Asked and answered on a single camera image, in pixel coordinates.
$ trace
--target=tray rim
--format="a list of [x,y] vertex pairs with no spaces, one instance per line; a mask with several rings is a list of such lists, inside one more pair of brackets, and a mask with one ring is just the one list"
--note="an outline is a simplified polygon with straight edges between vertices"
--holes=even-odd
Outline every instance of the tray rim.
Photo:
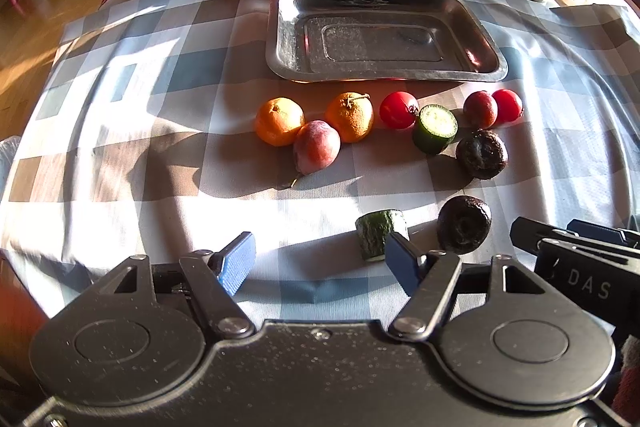
[[478,26],[482,36],[488,42],[490,48],[498,58],[498,67],[490,73],[474,73],[473,71],[444,71],[444,70],[385,70],[382,75],[380,72],[373,71],[357,71],[354,76],[357,78],[338,78],[327,76],[325,73],[303,73],[301,71],[291,70],[284,66],[277,58],[277,42],[278,42],[278,6],[280,0],[271,0],[269,5],[269,20],[267,24],[267,42],[265,48],[265,58],[268,67],[273,73],[294,82],[346,82],[354,80],[379,80],[381,78],[393,78],[403,80],[456,80],[459,82],[499,82],[503,80],[508,73],[507,61],[496,46],[494,40],[478,20],[473,12],[471,12],[461,0],[456,0],[465,9],[471,20]]

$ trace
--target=orange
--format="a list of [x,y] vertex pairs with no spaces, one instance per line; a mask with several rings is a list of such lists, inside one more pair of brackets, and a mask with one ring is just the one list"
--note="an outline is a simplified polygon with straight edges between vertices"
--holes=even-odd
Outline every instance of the orange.
[[291,145],[305,124],[302,108],[288,98],[274,98],[262,104],[255,115],[254,129],[269,145]]
[[373,106],[369,95],[359,92],[339,94],[326,108],[324,119],[344,143],[359,142],[373,127]]

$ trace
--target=shiitake mushroom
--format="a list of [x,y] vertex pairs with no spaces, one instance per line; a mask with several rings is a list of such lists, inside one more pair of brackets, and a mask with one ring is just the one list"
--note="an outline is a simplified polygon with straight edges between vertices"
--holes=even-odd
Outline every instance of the shiitake mushroom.
[[488,204],[472,196],[455,196],[442,206],[436,233],[443,250],[461,255],[480,247],[490,228]]
[[497,134],[480,130],[460,140],[456,159],[474,178],[489,180],[506,167],[509,156],[507,147]]

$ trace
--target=cut cucumber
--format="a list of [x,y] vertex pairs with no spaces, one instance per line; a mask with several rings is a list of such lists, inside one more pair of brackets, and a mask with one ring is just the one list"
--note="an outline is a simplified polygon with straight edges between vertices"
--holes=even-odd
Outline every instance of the cut cucumber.
[[425,105],[414,124],[412,138],[425,154],[439,154],[447,148],[458,132],[453,113],[441,105]]
[[406,221],[400,210],[379,210],[360,216],[356,219],[356,231],[365,261],[385,258],[386,236],[391,232],[399,232],[409,239]]

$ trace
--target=wooden floor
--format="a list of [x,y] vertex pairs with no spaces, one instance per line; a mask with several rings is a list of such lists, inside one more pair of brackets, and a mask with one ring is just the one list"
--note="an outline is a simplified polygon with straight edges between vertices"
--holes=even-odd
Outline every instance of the wooden floor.
[[[20,0],[0,6],[0,139],[22,135],[38,101],[64,26],[94,12],[101,0]],[[33,385],[28,346],[46,320],[0,260],[0,367]]]
[[24,130],[65,25],[101,0],[20,0],[0,7],[0,139]]

